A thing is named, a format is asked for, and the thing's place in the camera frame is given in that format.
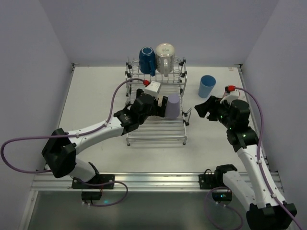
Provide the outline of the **lavender plastic cup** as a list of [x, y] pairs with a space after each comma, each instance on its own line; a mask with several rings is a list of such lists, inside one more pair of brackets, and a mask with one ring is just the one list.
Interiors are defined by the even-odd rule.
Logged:
[[168, 101], [165, 109], [165, 117], [169, 119], [176, 119], [180, 114], [180, 96], [178, 94], [171, 94], [168, 96]]

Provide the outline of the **beige plastic cup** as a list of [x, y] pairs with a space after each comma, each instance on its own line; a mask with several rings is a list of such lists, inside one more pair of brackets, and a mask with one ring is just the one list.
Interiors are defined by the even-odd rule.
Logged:
[[157, 107], [162, 107], [162, 104], [163, 104], [163, 96], [162, 96], [162, 95], [159, 95], [158, 98], [157, 98], [156, 100], [157, 100]]

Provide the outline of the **light blue plastic cup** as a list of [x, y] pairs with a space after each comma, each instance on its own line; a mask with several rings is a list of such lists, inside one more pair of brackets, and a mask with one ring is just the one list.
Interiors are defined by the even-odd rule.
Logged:
[[201, 98], [207, 98], [214, 86], [216, 85], [216, 79], [211, 75], [204, 75], [201, 77], [198, 96]]

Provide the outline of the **dark blue ceramic mug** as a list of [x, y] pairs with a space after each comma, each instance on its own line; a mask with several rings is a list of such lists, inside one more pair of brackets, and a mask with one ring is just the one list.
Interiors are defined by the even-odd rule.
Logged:
[[156, 63], [154, 50], [149, 47], [143, 47], [139, 52], [140, 71], [143, 74], [155, 76]]

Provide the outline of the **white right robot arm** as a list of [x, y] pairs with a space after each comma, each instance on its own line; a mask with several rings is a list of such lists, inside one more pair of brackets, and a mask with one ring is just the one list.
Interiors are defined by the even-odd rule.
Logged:
[[199, 117], [219, 121], [227, 131], [227, 140], [245, 166], [250, 185], [232, 164], [216, 167], [211, 181], [229, 188], [246, 210], [252, 230], [285, 230], [297, 214], [276, 186], [260, 152], [259, 138], [249, 126], [250, 109], [245, 101], [228, 102], [215, 96], [194, 107]]

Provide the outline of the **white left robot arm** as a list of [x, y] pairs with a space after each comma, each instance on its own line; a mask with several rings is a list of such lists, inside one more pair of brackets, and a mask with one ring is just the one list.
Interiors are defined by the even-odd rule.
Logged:
[[104, 140], [120, 137], [139, 128], [150, 116], [164, 117], [168, 97], [152, 96], [146, 90], [138, 89], [133, 103], [111, 115], [101, 123], [85, 128], [85, 134], [77, 131], [55, 130], [42, 150], [53, 176], [71, 176], [88, 187], [102, 187], [106, 182], [91, 162], [77, 158], [85, 149]]

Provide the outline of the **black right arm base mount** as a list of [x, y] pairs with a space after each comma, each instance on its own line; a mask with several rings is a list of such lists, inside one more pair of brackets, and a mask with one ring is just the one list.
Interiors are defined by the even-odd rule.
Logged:
[[217, 166], [215, 171], [206, 169], [203, 174], [199, 174], [199, 187], [201, 190], [211, 190], [217, 187], [225, 187], [223, 183], [223, 175], [227, 172], [235, 171], [237, 168], [232, 164]]

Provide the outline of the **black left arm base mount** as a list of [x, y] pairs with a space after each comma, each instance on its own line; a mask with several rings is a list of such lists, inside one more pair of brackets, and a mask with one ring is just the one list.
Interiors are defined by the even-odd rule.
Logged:
[[115, 180], [114, 174], [100, 174], [98, 169], [90, 162], [89, 163], [95, 172], [92, 179], [87, 181], [87, 184], [81, 182], [80, 179], [73, 179], [72, 189], [113, 189]]

